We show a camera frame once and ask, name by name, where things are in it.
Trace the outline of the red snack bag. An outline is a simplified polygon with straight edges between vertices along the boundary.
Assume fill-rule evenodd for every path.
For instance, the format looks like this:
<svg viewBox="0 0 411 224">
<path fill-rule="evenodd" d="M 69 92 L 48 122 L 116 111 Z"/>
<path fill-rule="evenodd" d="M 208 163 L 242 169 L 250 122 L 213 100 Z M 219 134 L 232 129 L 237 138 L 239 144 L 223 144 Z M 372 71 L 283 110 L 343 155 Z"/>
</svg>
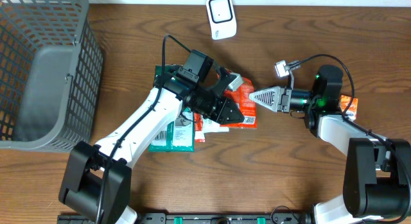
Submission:
<svg viewBox="0 0 411 224">
<path fill-rule="evenodd" d="M 256 103 L 249 99 L 249 94 L 255 91 L 254 85 L 250 79 L 242 76 L 242 85 L 234 92 L 226 90 L 224 96 L 231 98 L 241 113 L 244 115 L 244 121 L 242 123 L 233 123 L 229 125 L 223 125 L 227 128 L 246 128 L 256 129 L 258 126 L 256 119 Z"/>
</svg>

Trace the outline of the light green wipes pack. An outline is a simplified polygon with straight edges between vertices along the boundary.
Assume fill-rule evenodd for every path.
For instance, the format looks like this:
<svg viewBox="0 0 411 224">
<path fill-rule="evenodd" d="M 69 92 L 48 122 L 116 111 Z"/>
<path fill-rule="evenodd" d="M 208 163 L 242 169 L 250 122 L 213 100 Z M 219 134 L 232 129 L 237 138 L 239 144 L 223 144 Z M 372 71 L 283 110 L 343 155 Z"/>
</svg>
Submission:
<svg viewBox="0 0 411 224">
<path fill-rule="evenodd" d="M 229 127 L 221 126 L 220 124 L 210 120 L 203 119 L 202 131 L 206 133 L 229 132 Z"/>
</svg>

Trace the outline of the red stick sachet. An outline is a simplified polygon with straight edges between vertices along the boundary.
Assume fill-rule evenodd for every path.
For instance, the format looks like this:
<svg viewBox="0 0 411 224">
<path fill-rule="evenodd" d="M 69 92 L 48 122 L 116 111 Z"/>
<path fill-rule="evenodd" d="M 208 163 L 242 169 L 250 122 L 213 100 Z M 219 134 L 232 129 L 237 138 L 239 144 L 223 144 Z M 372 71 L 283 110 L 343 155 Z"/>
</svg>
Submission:
<svg viewBox="0 0 411 224">
<path fill-rule="evenodd" d="M 193 117 L 194 117 L 194 122 L 195 122 L 195 142 L 205 142 L 202 115 L 198 113 L 194 113 Z"/>
</svg>

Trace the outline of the small orange white box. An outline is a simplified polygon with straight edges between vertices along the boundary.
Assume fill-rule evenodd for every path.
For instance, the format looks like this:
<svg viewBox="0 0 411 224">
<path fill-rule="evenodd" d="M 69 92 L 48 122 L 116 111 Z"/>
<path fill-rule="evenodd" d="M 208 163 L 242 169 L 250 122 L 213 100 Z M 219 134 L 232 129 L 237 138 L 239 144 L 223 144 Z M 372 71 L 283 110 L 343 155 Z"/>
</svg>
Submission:
<svg viewBox="0 0 411 224">
<path fill-rule="evenodd" d="M 355 121 L 357 117 L 357 110 L 358 110 L 358 98 L 353 98 L 351 105 L 349 106 L 349 102 L 351 100 L 350 96 L 341 95 L 339 100 L 339 106 L 341 111 L 344 111 L 346 108 L 346 116 L 351 120 Z"/>
</svg>

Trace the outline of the dark green package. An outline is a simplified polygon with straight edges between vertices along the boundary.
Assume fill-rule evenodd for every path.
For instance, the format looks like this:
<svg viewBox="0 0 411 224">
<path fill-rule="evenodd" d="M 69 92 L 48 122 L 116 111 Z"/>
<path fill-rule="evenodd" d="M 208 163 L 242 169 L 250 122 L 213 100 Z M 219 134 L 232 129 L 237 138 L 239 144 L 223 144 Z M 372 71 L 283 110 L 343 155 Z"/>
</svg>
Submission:
<svg viewBox="0 0 411 224">
<path fill-rule="evenodd" d="M 193 113 L 185 108 L 182 116 L 163 128 L 148 147 L 149 152 L 194 152 Z"/>
</svg>

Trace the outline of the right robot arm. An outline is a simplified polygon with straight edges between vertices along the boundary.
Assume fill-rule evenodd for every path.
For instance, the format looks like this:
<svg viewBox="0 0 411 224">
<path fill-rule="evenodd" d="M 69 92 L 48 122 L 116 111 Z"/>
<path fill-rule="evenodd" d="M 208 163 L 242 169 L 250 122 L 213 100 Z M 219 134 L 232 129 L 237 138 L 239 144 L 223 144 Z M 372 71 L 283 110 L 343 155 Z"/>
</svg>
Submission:
<svg viewBox="0 0 411 224">
<path fill-rule="evenodd" d="M 314 205 L 301 223 L 400 222 L 410 216 L 410 143 L 376 135 L 344 116 L 342 78 L 340 68 L 323 65 L 311 90 L 274 86 L 249 98 L 273 112 L 303 112 L 306 128 L 346 156 L 342 194 Z"/>
</svg>

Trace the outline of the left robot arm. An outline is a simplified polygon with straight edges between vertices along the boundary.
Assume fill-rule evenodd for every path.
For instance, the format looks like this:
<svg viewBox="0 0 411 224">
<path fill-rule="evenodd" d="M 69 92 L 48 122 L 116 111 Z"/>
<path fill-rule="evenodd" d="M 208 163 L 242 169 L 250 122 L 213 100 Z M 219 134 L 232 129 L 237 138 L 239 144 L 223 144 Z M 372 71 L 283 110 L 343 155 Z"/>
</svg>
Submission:
<svg viewBox="0 0 411 224">
<path fill-rule="evenodd" d="M 184 65 L 161 65 L 143 104 L 111 134 L 71 150 L 58 199 L 94 223 L 135 223 L 130 208 L 132 169 L 155 137 L 184 111 L 227 125 L 244 116 L 223 94 L 243 84 L 240 74 L 191 50 Z"/>
</svg>

